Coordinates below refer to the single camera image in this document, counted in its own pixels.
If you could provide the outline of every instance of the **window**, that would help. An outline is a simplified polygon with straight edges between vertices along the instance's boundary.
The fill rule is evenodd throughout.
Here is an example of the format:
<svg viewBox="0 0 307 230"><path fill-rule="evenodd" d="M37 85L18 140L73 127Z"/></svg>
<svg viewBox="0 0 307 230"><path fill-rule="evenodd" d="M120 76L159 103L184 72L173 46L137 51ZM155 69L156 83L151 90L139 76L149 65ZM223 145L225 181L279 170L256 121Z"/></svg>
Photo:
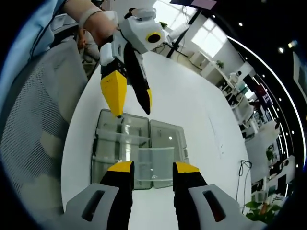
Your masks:
<svg viewBox="0 0 307 230"><path fill-rule="evenodd" d="M157 9L156 22L167 23L167 27L175 30L182 24L187 24L195 13L193 7L170 4L170 0L158 0L153 7Z"/></svg>
<svg viewBox="0 0 307 230"><path fill-rule="evenodd" d="M192 38L192 42L210 57L214 57L226 41L225 33L211 19L207 19Z"/></svg>

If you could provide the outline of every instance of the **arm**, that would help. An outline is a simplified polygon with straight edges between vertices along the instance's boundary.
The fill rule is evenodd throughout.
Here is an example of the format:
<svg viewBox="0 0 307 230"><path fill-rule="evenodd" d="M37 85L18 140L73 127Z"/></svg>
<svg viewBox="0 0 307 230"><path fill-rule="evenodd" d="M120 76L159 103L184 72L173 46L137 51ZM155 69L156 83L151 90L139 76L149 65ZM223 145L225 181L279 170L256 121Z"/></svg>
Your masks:
<svg viewBox="0 0 307 230"><path fill-rule="evenodd" d="M82 14L90 8L96 7L90 0L67 0L63 10L77 22ZM104 39L108 38L117 29L117 25L112 23L103 12L91 15L84 24L84 29L89 31L97 45L104 44Z"/></svg>

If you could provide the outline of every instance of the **white table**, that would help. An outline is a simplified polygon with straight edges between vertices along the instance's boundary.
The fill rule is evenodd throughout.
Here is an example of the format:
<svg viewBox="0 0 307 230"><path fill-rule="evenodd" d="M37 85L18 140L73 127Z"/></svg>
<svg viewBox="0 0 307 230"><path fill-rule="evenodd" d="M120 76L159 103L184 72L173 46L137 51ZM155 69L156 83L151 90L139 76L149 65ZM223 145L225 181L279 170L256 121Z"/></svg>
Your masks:
<svg viewBox="0 0 307 230"><path fill-rule="evenodd" d="M203 78L210 81L213 85L216 85L222 78L224 78L232 89L236 89L238 92L240 91L237 86L230 81L229 77L222 72L215 62L210 60L209 62L210 63L201 71L201 76Z"/></svg>
<svg viewBox="0 0 307 230"><path fill-rule="evenodd" d="M152 90L152 112L146 115L132 87L127 87L124 112L184 128L189 160L208 184L236 196L240 160L248 160L244 140L222 92L186 67L156 53L144 55ZM61 172L64 210L66 203L90 184L91 152L99 112L108 105L101 94L100 68L88 82L71 120ZM243 206L245 174L238 200ZM246 203L251 199L250 176ZM172 188L133 192L130 229L178 229Z"/></svg>

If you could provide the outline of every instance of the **white wall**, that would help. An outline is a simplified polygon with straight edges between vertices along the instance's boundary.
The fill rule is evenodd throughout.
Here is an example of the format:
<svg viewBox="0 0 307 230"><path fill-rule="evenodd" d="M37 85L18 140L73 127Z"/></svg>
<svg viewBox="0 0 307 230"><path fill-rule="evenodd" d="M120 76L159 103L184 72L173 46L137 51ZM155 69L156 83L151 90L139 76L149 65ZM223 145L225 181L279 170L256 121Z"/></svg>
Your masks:
<svg viewBox="0 0 307 230"><path fill-rule="evenodd" d="M237 71L243 64L244 61L233 47L233 45L227 41L220 51L212 58L213 61L220 60L224 62L223 72L229 75L232 72Z"/></svg>
<svg viewBox="0 0 307 230"><path fill-rule="evenodd" d="M200 50L200 48L192 42L192 38L202 27L202 25L205 23L206 20L207 18L202 14L200 14L185 35L185 43L184 43L185 48L182 49L182 53L184 53L188 57L191 57L194 52ZM212 58L212 60L213 61L220 60L224 62L223 72L226 75L229 75L230 73L237 71L244 64L244 61L242 60L236 49L229 41L227 41L223 45L223 47Z"/></svg>
<svg viewBox="0 0 307 230"><path fill-rule="evenodd" d="M112 1L112 10L117 12L118 20L121 21L129 8L148 8L152 7L155 2L156 0L115 0Z"/></svg>

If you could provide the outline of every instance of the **clear plastic container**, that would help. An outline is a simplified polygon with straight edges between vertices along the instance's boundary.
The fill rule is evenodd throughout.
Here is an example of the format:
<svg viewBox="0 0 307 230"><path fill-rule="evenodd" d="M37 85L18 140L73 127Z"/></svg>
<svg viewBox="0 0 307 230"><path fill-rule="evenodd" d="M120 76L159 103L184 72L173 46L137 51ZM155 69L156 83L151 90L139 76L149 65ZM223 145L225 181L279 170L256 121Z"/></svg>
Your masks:
<svg viewBox="0 0 307 230"><path fill-rule="evenodd" d="M139 149L135 162L135 180L152 182L173 181L174 147Z"/></svg>

